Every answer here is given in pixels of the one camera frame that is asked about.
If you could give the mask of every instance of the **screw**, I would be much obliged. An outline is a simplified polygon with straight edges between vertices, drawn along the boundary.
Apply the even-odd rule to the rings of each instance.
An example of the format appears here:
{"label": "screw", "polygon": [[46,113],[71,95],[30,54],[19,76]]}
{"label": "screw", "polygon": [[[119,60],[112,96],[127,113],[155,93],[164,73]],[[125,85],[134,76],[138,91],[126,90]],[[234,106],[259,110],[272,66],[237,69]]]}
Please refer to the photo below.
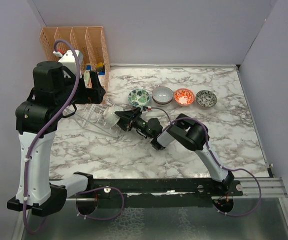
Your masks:
{"label": "screw", "polygon": [[199,191],[200,193],[204,192],[204,187],[203,187],[203,185],[198,185],[197,189],[198,189],[198,191]]}
{"label": "screw", "polygon": [[110,193],[110,188],[104,188],[104,192],[107,194]]}
{"label": "screw", "polygon": [[240,192],[243,191],[243,186],[241,184],[237,184],[236,185],[236,190],[240,191]]}

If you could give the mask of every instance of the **orange patterned bowl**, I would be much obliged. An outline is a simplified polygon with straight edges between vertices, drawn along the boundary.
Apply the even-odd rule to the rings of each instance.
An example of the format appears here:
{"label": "orange patterned bowl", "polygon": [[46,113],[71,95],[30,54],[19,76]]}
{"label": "orange patterned bowl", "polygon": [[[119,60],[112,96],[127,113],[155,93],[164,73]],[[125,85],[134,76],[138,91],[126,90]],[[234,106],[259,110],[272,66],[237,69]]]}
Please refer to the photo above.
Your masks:
{"label": "orange patterned bowl", "polygon": [[180,88],[174,92],[174,99],[182,107],[186,107],[195,101],[194,93],[187,88]]}

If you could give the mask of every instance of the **black base bar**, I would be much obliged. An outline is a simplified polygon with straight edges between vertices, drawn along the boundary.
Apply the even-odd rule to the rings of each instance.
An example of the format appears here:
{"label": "black base bar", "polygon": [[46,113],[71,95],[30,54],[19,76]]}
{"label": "black base bar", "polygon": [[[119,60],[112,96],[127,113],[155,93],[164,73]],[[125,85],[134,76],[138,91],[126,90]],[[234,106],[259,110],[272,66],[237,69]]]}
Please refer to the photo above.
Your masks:
{"label": "black base bar", "polygon": [[[238,184],[240,181],[233,181],[229,188],[229,196],[243,195],[242,191],[236,189]],[[211,178],[94,179],[92,185],[94,188],[118,188],[123,193],[125,208],[210,208],[211,197],[222,196],[216,188],[217,182]],[[78,205],[81,204],[78,198],[94,198],[96,194],[98,208],[114,209],[121,205],[120,195],[113,189],[109,193],[99,190],[73,198],[77,198]]]}

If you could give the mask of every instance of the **gray bowl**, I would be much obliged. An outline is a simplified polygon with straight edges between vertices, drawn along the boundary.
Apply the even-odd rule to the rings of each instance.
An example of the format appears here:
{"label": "gray bowl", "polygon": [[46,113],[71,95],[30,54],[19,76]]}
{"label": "gray bowl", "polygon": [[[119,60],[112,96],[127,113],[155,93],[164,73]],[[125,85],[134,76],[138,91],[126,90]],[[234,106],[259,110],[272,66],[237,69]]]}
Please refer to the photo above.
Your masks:
{"label": "gray bowl", "polygon": [[158,86],[152,92],[154,102],[160,105],[168,104],[173,99],[173,91],[166,86]]}
{"label": "gray bowl", "polygon": [[196,102],[199,107],[208,109],[216,105],[217,97],[211,91],[202,90],[196,94]]}

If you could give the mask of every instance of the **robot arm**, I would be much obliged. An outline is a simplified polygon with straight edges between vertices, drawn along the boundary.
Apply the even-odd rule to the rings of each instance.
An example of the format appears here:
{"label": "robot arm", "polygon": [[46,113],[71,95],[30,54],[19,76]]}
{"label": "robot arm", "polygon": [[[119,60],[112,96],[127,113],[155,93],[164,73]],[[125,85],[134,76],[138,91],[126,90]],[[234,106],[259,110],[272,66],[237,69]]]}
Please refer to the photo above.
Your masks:
{"label": "robot arm", "polygon": [[[81,61],[81,52],[77,50],[76,54]],[[32,209],[32,214],[44,217],[58,212],[66,198],[90,187],[90,175],[79,172],[65,180],[49,183],[51,146],[58,121],[74,113],[61,114],[40,136],[30,160],[26,159],[28,147],[37,133],[59,111],[72,92],[75,74],[81,76],[80,72],[76,72],[76,65],[72,64],[74,61],[71,51],[68,51],[59,62],[41,62],[33,70],[34,88],[27,101],[16,109],[16,129],[21,143],[21,177],[16,196],[8,201],[9,209],[22,211],[23,203],[27,201],[27,209]],[[92,88],[86,87],[83,78],[79,78],[77,91],[71,100],[75,110],[75,104],[100,104],[103,100],[106,92],[97,73],[90,71],[90,77]],[[24,197],[24,179],[29,183],[27,197]]]}
{"label": "robot arm", "polygon": [[[195,121],[190,120],[188,116],[180,114],[177,118],[185,119],[176,121],[163,131],[157,118],[151,118],[148,122],[143,121],[140,118],[140,108],[130,111],[118,111],[115,112],[115,114],[120,117],[117,124],[122,130],[130,131],[132,128],[135,128],[139,135],[153,139],[151,144],[156,150],[163,150],[171,142],[176,140],[188,150],[194,151],[207,167],[218,193],[224,195],[228,192],[234,180],[234,175],[232,172],[221,168],[214,161],[210,154],[211,142],[208,141],[209,148],[206,146],[204,129]],[[214,151],[212,151],[212,153],[220,165],[222,165],[218,155]]]}

